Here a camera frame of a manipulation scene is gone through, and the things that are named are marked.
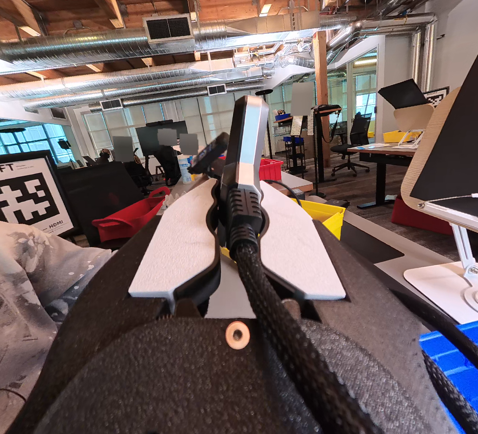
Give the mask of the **white wipes canister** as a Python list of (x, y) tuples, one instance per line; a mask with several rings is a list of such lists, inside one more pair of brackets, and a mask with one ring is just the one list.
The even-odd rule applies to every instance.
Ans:
[(185, 185), (188, 185), (193, 182), (193, 177), (188, 171), (188, 168), (191, 165), (192, 159), (193, 159), (192, 155), (185, 155), (185, 154), (177, 155), (178, 166), (180, 168), (182, 182)]

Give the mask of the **blue plastic bin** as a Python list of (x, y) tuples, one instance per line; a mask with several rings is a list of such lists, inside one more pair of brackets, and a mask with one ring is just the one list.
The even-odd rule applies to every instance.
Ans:
[(438, 331), (423, 334), (419, 339), (422, 349), (457, 387), (470, 405), (478, 410), (477, 368)]

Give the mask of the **black HDMI cable green plugs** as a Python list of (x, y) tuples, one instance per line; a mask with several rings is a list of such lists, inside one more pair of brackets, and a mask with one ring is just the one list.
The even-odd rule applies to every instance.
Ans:
[(276, 185), (279, 185), (279, 186), (282, 186), (286, 189), (287, 192), (290, 193), (291, 197), (294, 198), (297, 202), (297, 204), (302, 207), (302, 202), (301, 202), (301, 199), (297, 196), (296, 192), (291, 189), (289, 186), (287, 186), (286, 184), (284, 184), (283, 182), (279, 181), (279, 180), (264, 180), (264, 182), (272, 185), (272, 184), (276, 184)]

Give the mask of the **metal rack with blue bins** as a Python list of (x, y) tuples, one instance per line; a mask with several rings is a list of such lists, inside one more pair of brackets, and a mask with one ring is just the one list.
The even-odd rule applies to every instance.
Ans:
[(283, 110), (273, 115), (273, 135), (275, 152), (285, 157), (284, 170), (291, 175), (304, 179), (307, 172), (305, 157), (305, 140), (302, 132), (298, 136), (291, 136), (293, 117)]

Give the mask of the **wooden support post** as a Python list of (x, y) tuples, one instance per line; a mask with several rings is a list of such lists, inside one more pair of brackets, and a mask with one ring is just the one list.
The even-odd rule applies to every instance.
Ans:
[[(318, 31), (313, 36), (313, 52), (314, 52), (314, 70), (316, 83), (316, 103), (317, 105), (328, 105), (328, 83), (327, 83), (327, 61), (326, 61), (326, 31)], [(319, 147), (322, 149), (323, 162), (321, 165), (324, 168), (330, 166), (330, 148), (329, 144), (325, 143), (320, 135), (320, 128), (323, 129), (323, 134), (328, 138), (329, 132), (329, 117), (325, 118), (325, 122), (319, 120), (318, 128), (316, 128), (316, 140), (319, 142)]]

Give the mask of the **black office chair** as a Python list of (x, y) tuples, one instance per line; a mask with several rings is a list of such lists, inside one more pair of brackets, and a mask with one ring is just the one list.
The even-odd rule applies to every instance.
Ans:
[(335, 176), (337, 171), (345, 168), (347, 170), (352, 170), (354, 177), (357, 176), (357, 167), (364, 168), (367, 173), (370, 171), (369, 166), (354, 163), (350, 160), (350, 157), (353, 155), (353, 153), (350, 151), (351, 148), (368, 144), (368, 128), (370, 124), (370, 119), (371, 117), (362, 116), (360, 113), (357, 113), (352, 123), (350, 136), (348, 138), (349, 143), (342, 143), (331, 147), (331, 151), (340, 154), (342, 156), (342, 159), (347, 158), (347, 161), (345, 163), (342, 163), (332, 168), (332, 177)]

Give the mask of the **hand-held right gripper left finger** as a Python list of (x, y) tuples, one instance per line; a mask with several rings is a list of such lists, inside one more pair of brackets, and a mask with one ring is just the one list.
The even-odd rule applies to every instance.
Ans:
[(204, 304), (218, 288), (217, 185), (203, 178), (164, 211), (129, 286), (131, 297), (162, 298), (175, 311), (182, 299)]

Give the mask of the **silver black docking hub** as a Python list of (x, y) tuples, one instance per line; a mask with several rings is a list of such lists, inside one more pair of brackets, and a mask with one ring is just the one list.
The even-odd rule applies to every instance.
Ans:
[(242, 244), (258, 250), (263, 226), (259, 168), (268, 112), (267, 104), (258, 96), (243, 96), (235, 103), (218, 212), (231, 258)]

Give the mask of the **yellow plastic bin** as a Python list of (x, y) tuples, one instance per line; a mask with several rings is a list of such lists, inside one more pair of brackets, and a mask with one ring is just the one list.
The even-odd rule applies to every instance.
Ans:
[(326, 250), (314, 222), (321, 223), (339, 240), (345, 209), (307, 200), (300, 207), (280, 193), (267, 195), (262, 200), (269, 221), (265, 233), (260, 235), (262, 263), (278, 272), (286, 266), (292, 270), (300, 263), (325, 259)]

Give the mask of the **red fabric bag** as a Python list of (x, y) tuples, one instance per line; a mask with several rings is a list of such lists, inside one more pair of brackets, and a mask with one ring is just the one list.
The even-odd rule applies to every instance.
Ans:
[(391, 222), (398, 225), (418, 228), (443, 235), (451, 236), (453, 234), (449, 222), (410, 208), (403, 201), (400, 195), (397, 195), (395, 198)]

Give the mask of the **person's left forearm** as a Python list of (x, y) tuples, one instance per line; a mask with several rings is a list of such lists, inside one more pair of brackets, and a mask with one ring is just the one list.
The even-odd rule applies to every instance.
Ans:
[(113, 255), (33, 226), (1, 222), (1, 337), (33, 337), (34, 330), (62, 324)]

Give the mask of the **framed tag poster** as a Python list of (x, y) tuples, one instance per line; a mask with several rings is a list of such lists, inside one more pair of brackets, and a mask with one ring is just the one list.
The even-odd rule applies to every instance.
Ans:
[(423, 92), (423, 95), (426, 98), (427, 103), (436, 108), (438, 104), (449, 94), (449, 92), (450, 88), (449, 86), (446, 86), (439, 89)]
[(78, 229), (49, 150), (0, 156), (0, 219), (58, 236)]

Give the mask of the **black television screen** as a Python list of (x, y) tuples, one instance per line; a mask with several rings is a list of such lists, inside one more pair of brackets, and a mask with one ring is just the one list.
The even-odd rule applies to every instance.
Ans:
[[(174, 135), (168, 135), (166, 141), (171, 143), (162, 143), (163, 136), (158, 137), (158, 131), (167, 129), (170, 132), (173, 130)], [(140, 148), (143, 156), (152, 156), (155, 152), (160, 150), (160, 146), (169, 145), (176, 146), (181, 134), (187, 134), (187, 125), (185, 121), (163, 120), (157, 122), (147, 123), (144, 127), (135, 129), (139, 139)]]

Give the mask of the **wooden top desk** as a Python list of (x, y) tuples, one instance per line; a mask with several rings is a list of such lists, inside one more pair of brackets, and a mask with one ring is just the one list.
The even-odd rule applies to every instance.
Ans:
[(358, 153), (359, 159), (363, 162), (376, 164), (376, 190), (375, 201), (357, 205), (357, 208), (364, 210), (387, 204), (394, 204), (397, 195), (386, 194), (386, 168), (388, 165), (408, 167), (415, 155), (416, 148), (397, 148), (391, 146), (376, 146), (369, 144), (350, 148), (352, 153)]

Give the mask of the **silver ventilation duct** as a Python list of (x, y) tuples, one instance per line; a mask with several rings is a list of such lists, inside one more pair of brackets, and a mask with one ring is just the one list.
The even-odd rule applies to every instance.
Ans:
[(337, 30), (356, 17), (316, 11), (243, 20), (191, 21), (188, 14), (143, 19), (136, 29), (32, 37), (1, 43), (1, 60), (11, 64), (76, 64), (154, 55), (225, 51), (311, 37)]
[(116, 88), (129, 84), (151, 83), (156, 80), (188, 80), (200, 76), (212, 76), (227, 81), (248, 79), (273, 74), (267, 67), (235, 67), (232, 59), (183, 62), (148, 68), (115, 72), (101, 72), (64, 78), (37, 80), (33, 82), (2, 85), (1, 101), (28, 99), (56, 95), (69, 95), (105, 88)]
[(101, 104), (102, 102), (106, 101), (130, 98), (139, 101), (162, 102), (173, 100), (175, 98), (187, 98), (189, 96), (208, 96), (208, 88), (210, 86), (218, 86), (222, 84), (223, 83), (203, 84), (203, 81), (201, 81), (201, 84), (197, 86), (191, 86), (187, 88), (176, 87), (175, 89), (167, 89), (165, 91), (160, 91), (159, 85), (138, 86), (122, 89), (104, 89), (77, 93), (74, 95), (41, 97), (26, 101), (23, 104), (23, 108), (27, 112), (36, 113), (41, 109), (65, 108), (96, 103)]

